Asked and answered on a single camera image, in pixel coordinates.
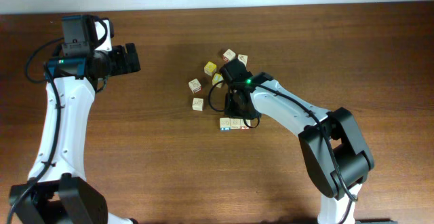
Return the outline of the wooden block number drawing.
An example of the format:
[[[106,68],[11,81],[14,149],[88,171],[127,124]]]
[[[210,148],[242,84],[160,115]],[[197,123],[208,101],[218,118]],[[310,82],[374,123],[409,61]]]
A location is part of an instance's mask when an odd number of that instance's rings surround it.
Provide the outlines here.
[[[241,128],[241,120],[238,118],[230,118],[230,127],[232,130],[239,130]]]

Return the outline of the wooden block red letter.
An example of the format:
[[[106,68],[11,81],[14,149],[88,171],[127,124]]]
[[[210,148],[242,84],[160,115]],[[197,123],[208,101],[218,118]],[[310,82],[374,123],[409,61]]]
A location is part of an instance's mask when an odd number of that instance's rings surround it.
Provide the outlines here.
[[[242,130],[248,130],[252,127],[251,121],[249,119],[240,119],[240,128]]]

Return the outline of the wooden block blue side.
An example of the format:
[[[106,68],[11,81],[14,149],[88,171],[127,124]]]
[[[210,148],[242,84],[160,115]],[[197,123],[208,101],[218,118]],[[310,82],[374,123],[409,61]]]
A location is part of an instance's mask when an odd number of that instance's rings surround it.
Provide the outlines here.
[[[231,119],[228,117],[221,117],[219,119],[220,131],[229,131],[231,129]]]

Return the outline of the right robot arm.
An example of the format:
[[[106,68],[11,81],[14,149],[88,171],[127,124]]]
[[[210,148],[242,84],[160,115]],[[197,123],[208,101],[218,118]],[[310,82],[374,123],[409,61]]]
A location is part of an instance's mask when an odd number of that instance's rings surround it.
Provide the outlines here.
[[[356,223],[358,193],[374,169],[374,157],[352,113],[316,107],[268,73],[253,75],[237,59],[220,73],[228,86],[227,117],[247,122],[267,115],[297,136],[309,178],[321,193],[317,222]]]

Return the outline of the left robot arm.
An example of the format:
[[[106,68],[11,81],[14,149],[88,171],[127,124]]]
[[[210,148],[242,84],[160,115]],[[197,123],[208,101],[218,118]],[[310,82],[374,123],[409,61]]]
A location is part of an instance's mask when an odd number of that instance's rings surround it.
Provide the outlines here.
[[[87,181],[84,148],[95,96],[110,77],[140,70],[134,43],[113,45],[108,18],[62,18],[63,36],[43,65],[47,111],[38,154],[27,182],[9,192],[7,222],[135,223],[108,211],[104,196]]]

